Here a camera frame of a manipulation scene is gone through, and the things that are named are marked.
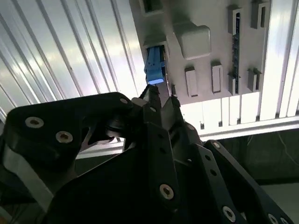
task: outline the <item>corrugated metal wall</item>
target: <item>corrugated metal wall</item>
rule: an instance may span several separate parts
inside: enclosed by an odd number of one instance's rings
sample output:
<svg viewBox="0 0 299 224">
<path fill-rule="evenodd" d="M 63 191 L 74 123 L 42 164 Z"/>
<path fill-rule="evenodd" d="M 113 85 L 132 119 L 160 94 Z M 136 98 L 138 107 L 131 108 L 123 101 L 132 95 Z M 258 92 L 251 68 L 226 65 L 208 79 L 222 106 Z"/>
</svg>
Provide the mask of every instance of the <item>corrugated metal wall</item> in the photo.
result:
<svg viewBox="0 0 299 224">
<path fill-rule="evenodd" d="M 2 0 L 0 119 L 16 106 L 145 88 L 127 0 Z"/>
<path fill-rule="evenodd" d="M 181 107 L 200 136 L 299 127 L 297 10 L 298 0 L 271 1 L 262 92 Z M 143 69 L 129 0 L 0 1 L 2 121 L 16 106 L 109 91 L 136 97 Z"/>
</svg>

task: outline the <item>mounting hole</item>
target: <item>mounting hole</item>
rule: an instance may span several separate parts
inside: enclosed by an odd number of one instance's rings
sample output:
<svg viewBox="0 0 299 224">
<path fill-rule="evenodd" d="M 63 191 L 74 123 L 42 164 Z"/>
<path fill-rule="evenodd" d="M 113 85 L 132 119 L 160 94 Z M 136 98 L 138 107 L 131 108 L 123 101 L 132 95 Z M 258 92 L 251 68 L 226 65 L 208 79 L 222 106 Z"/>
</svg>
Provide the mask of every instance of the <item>mounting hole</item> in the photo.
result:
<svg viewBox="0 0 299 224">
<path fill-rule="evenodd" d="M 160 189 L 161 195 L 165 199 L 167 199 L 167 200 L 173 199 L 174 192 L 173 192 L 172 188 L 169 185 L 167 185 L 167 184 L 161 184 L 159 189 Z"/>
<path fill-rule="evenodd" d="M 207 160 L 211 161 L 211 157 L 210 157 L 210 156 L 205 155 L 205 158 L 206 158 Z"/>
<path fill-rule="evenodd" d="M 121 98 L 121 102 L 124 103 L 124 104 L 128 103 L 128 101 L 126 99 L 124 99 L 124 98 Z"/>
<path fill-rule="evenodd" d="M 268 217 L 273 224 L 278 224 L 277 219 L 272 214 L 268 214 Z"/>
<path fill-rule="evenodd" d="M 69 132 L 60 131 L 56 134 L 56 140 L 60 143 L 70 143 L 73 141 L 73 136 Z"/>
<path fill-rule="evenodd" d="M 283 224 L 289 224 L 284 218 L 281 217 L 280 219 L 283 222 Z"/>
<path fill-rule="evenodd" d="M 44 122 L 41 118 L 29 117 L 29 118 L 26 118 L 25 124 L 27 127 L 40 128 L 44 125 Z"/>
<path fill-rule="evenodd" d="M 226 216 L 226 218 L 228 218 L 228 220 L 229 220 L 230 222 L 232 222 L 232 223 L 235 222 L 235 214 L 234 214 L 234 212 L 231 210 L 230 207 L 228 207 L 228 206 L 224 206 L 224 207 L 222 208 L 222 211 L 223 211 L 224 215 Z"/>
<path fill-rule="evenodd" d="M 216 148 L 220 148 L 220 145 L 217 142 L 213 142 L 213 144 Z"/>
<path fill-rule="evenodd" d="M 195 128 L 194 128 L 192 125 L 190 125 L 190 124 L 187 124 L 187 127 L 188 127 L 190 130 L 192 130 L 192 131 L 195 130 Z"/>
<path fill-rule="evenodd" d="M 161 148 L 160 148 L 160 152 L 165 154 L 165 153 L 166 153 L 166 150 L 165 150 L 164 148 L 161 147 Z"/>
<path fill-rule="evenodd" d="M 153 111 L 153 112 L 157 112 L 157 110 L 154 108 L 154 107 L 150 107 L 150 109 Z"/>
<path fill-rule="evenodd" d="M 212 174 L 213 176 L 217 176 L 217 173 L 216 173 L 215 170 L 211 169 L 210 172 L 211 172 L 211 174 Z"/>
</svg>

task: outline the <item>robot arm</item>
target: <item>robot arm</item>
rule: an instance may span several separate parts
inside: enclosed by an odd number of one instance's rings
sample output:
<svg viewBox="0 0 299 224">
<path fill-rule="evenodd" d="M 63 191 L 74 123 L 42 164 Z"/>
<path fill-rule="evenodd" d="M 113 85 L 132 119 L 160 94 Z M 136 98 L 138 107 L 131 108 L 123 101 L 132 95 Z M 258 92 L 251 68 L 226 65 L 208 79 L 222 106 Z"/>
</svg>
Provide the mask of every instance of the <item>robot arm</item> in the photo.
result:
<svg viewBox="0 0 299 224">
<path fill-rule="evenodd" d="M 83 145 L 113 137 L 126 139 L 123 153 L 77 176 Z M 219 142 L 200 141 L 176 97 L 161 108 L 150 85 L 132 101 L 107 93 L 13 109 L 1 158 L 49 224 L 293 223 Z"/>
</svg>

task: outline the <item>blue connector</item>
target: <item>blue connector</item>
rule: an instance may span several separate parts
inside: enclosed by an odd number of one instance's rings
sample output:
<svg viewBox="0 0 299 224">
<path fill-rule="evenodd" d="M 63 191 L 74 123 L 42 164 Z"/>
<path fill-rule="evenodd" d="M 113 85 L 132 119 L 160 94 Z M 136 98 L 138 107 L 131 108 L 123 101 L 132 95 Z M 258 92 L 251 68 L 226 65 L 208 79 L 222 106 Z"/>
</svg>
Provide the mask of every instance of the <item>blue connector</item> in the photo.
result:
<svg viewBox="0 0 299 224">
<path fill-rule="evenodd" d="M 165 67 L 164 59 L 161 59 L 161 47 L 149 48 L 148 60 L 144 66 L 146 82 L 155 85 L 164 82 L 162 68 Z"/>
</svg>

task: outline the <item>bolt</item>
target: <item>bolt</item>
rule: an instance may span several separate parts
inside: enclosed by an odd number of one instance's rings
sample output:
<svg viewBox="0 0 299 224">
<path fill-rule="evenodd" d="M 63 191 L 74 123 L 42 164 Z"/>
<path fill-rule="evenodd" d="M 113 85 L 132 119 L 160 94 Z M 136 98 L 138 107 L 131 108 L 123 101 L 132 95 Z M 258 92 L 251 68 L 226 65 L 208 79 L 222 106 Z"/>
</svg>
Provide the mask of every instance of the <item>bolt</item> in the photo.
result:
<svg viewBox="0 0 299 224">
<path fill-rule="evenodd" d="M 27 127 L 40 128 L 44 125 L 44 122 L 42 119 L 37 118 L 37 117 L 28 117 L 25 120 L 25 124 Z"/>
<path fill-rule="evenodd" d="M 220 145 L 217 142 L 213 142 L 213 144 L 216 148 L 220 148 Z"/>
<path fill-rule="evenodd" d="M 126 99 L 124 99 L 124 98 L 121 98 L 121 102 L 124 103 L 124 104 L 128 103 L 128 101 Z"/>
<path fill-rule="evenodd" d="M 277 219 L 272 214 L 268 214 L 268 217 L 273 224 L 278 224 Z"/>
<path fill-rule="evenodd" d="M 56 140 L 60 143 L 70 143 L 73 141 L 73 136 L 69 132 L 60 131 L 56 134 Z"/>
<path fill-rule="evenodd" d="M 230 209 L 230 207 L 228 207 L 228 206 L 223 206 L 222 211 L 223 211 L 224 215 L 226 216 L 226 218 L 228 218 L 229 221 L 231 221 L 232 223 L 235 222 L 235 214 L 234 214 L 234 212 Z"/>
<path fill-rule="evenodd" d="M 280 218 L 283 224 L 289 224 L 284 218 Z"/>
<path fill-rule="evenodd" d="M 150 107 L 150 109 L 151 109 L 153 112 L 157 112 L 157 110 L 156 110 L 154 107 Z"/>
<path fill-rule="evenodd" d="M 167 200 L 171 200 L 174 197 L 172 188 L 167 184 L 160 185 L 160 193 Z"/>
</svg>

